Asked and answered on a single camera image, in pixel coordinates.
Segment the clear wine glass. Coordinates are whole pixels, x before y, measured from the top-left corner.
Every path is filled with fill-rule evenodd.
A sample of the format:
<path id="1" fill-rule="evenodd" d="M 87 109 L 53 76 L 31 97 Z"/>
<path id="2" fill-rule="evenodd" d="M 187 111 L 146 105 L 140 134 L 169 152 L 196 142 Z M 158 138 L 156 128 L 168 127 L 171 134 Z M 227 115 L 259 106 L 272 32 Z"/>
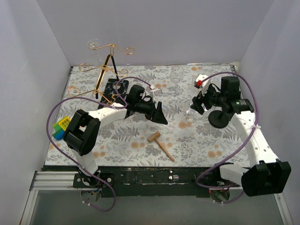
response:
<path id="1" fill-rule="evenodd" d="M 173 83 L 180 83 L 184 76 L 184 68 L 180 65 L 175 65 L 171 69 L 170 79 Z"/>
<path id="2" fill-rule="evenodd" d="M 186 117 L 188 117 L 189 120 L 193 120 L 193 119 L 197 118 L 199 113 L 192 108 L 187 108 L 185 111 L 185 115 L 186 115 Z"/>
<path id="3" fill-rule="evenodd" d="M 96 38 L 89 40 L 87 42 L 87 47 L 93 52 L 94 66 L 100 66 L 102 58 L 99 54 L 99 50 L 97 50 L 97 48 L 100 47 L 99 40 Z"/>

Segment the gold wire wine glass rack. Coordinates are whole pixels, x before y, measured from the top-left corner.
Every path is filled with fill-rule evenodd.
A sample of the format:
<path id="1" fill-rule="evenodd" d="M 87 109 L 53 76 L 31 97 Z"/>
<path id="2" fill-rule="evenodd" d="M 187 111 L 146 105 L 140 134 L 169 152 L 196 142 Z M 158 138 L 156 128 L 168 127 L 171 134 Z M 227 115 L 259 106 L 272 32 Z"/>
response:
<path id="1" fill-rule="evenodd" d="M 133 47 L 128 47 L 128 48 L 126 48 L 126 50 L 122 50 L 120 47 L 118 47 L 115 44 L 108 44 L 108 45 L 104 45 L 104 46 L 100 45 L 100 47 L 98 47 L 97 50 L 104 49 L 107 47 L 109 47 L 110 53 L 107 55 L 105 61 L 100 66 L 92 67 L 87 63 L 82 63 L 78 67 L 80 72 L 89 72 L 89 71 L 92 71 L 92 70 L 95 70 L 98 68 L 101 69 L 98 80 L 95 85 L 95 88 L 92 90 L 86 91 L 86 92 L 81 92 L 80 88 L 72 87 L 68 90 L 68 95 L 70 97 L 78 97 L 78 96 L 82 96 L 82 95 L 92 92 L 95 95 L 96 99 L 98 99 L 99 95 L 103 95 L 100 92 L 100 87 L 101 87 L 101 84 L 102 84 L 102 81 L 104 79 L 106 72 L 108 72 L 108 71 L 112 72 L 116 76 L 117 81 L 119 81 L 120 78 L 124 78 L 128 75 L 128 73 L 129 73 L 128 70 L 121 69 L 120 71 L 118 71 L 116 68 L 116 63 L 114 60 L 115 48 L 125 55 L 132 55 L 135 52 L 135 49 Z"/>

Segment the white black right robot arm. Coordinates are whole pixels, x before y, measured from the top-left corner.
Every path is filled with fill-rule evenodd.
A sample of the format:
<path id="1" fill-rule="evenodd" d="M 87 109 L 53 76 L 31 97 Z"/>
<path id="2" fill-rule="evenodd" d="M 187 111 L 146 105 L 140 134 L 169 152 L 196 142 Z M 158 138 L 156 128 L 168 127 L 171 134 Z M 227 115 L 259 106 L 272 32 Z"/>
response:
<path id="1" fill-rule="evenodd" d="M 200 183 L 208 173 L 213 183 L 223 186 L 228 181 L 242 187 L 247 196 L 282 193 L 291 173 L 291 166 L 283 162 L 273 152 L 258 125 L 257 103 L 241 98 L 241 76 L 231 72 L 221 78 L 221 86 L 212 83 L 207 75 L 199 75 L 195 87 L 199 89 L 193 97 L 191 108 L 200 114 L 211 107 L 209 123 L 215 128 L 225 128 L 229 123 L 235 127 L 242 145 L 231 155 L 207 169 L 196 178 L 196 184 L 203 188 L 209 186 Z"/>

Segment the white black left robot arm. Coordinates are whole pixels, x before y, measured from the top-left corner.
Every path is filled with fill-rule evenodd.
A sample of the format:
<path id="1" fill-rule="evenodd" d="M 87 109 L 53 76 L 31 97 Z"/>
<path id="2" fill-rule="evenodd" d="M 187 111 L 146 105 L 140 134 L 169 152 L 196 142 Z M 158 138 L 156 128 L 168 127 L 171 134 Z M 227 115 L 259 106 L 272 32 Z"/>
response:
<path id="1" fill-rule="evenodd" d="M 100 176 L 96 173 L 98 166 L 92 153 L 99 129 L 135 113 L 144 114 L 145 118 L 152 122 L 168 124 L 162 111 L 162 102 L 156 104 L 153 99 L 145 101 L 144 91 L 142 86 L 133 85 L 125 99 L 127 106 L 115 102 L 111 107 L 95 111 L 77 110 L 72 117 L 63 140 L 74 152 L 79 170 L 84 174 L 83 181 L 88 187 L 96 187 L 100 181 Z"/>

